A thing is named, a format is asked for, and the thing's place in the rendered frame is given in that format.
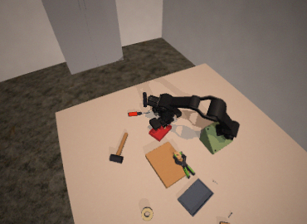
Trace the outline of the red tray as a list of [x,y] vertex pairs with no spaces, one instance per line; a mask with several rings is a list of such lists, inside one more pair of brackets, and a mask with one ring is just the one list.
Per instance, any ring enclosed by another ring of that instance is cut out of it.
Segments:
[[164,129],[164,127],[161,125],[159,129],[151,129],[149,134],[160,142],[160,140],[168,133],[171,128],[172,125],[170,124],[166,127],[166,129]]

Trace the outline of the light brown wooden board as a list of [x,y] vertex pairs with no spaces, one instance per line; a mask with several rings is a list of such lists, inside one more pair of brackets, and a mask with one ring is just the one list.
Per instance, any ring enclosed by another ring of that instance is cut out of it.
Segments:
[[176,150],[167,142],[149,153],[145,158],[149,161],[166,189],[186,176],[183,167],[175,163],[173,153]]

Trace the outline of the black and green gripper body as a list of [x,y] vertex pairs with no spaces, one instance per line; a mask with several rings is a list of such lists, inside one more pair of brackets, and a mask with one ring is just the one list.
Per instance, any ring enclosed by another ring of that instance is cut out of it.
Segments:
[[172,109],[172,112],[169,114],[165,114],[161,111],[161,117],[158,119],[153,118],[149,121],[149,123],[153,127],[153,129],[156,130],[159,129],[161,125],[165,124],[168,120],[172,119],[175,115],[178,118],[182,116],[182,112],[178,108]]

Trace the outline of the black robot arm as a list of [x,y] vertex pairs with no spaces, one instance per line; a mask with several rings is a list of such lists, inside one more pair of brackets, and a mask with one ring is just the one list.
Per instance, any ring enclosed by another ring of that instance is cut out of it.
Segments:
[[[207,115],[198,108],[200,101],[210,100],[210,105]],[[175,108],[184,108],[197,111],[202,118],[211,120],[213,122],[223,122],[216,124],[217,136],[224,135],[226,139],[234,139],[237,136],[240,124],[235,120],[231,120],[227,114],[227,104],[220,98],[208,96],[182,96],[172,97],[170,94],[161,94],[159,97],[150,95],[148,97],[147,105],[152,106],[152,111],[161,115],[161,111],[165,114],[172,112]],[[161,111],[160,111],[161,110]],[[225,130],[224,130],[225,129]]]

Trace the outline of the black mallet with wooden handle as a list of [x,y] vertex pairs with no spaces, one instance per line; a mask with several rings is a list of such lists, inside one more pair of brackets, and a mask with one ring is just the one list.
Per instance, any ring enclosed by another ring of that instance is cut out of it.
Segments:
[[114,155],[114,154],[110,155],[110,161],[116,162],[116,163],[122,163],[123,162],[123,158],[124,157],[120,156],[120,154],[121,154],[121,151],[122,151],[122,149],[124,147],[124,143],[125,143],[125,141],[127,139],[127,136],[128,136],[128,133],[124,133],[124,137],[121,140],[121,143],[119,145],[117,153],[116,153],[116,155]]

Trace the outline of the black spring clamp with green grips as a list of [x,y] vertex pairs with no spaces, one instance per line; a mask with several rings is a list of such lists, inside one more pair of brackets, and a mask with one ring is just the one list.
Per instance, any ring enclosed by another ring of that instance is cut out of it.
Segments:
[[[175,159],[175,163],[178,164],[178,165],[181,165],[183,167],[183,170],[187,176],[187,178],[189,179],[190,178],[190,175],[189,175],[189,172],[194,176],[195,175],[195,172],[186,164],[186,158],[187,156],[183,154],[183,152],[179,152],[181,155],[182,155],[182,158],[183,158],[183,161],[178,161],[178,158],[176,156],[176,154],[173,155],[173,159]],[[176,161],[177,159],[177,161]],[[185,160],[184,160],[185,159]],[[188,172],[189,171],[189,172]]]

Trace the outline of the beige ring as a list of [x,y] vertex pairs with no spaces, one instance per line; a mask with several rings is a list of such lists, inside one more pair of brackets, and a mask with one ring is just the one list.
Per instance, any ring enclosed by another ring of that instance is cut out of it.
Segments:
[[[146,212],[149,212],[149,213],[150,213],[150,216],[149,216],[149,217],[145,217],[145,216],[144,216],[144,214],[145,214]],[[142,218],[143,218],[145,221],[150,221],[150,220],[152,219],[152,217],[153,217],[153,212],[152,212],[151,209],[145,208],[145,209],[142,211],[141,216],[142,216]]]

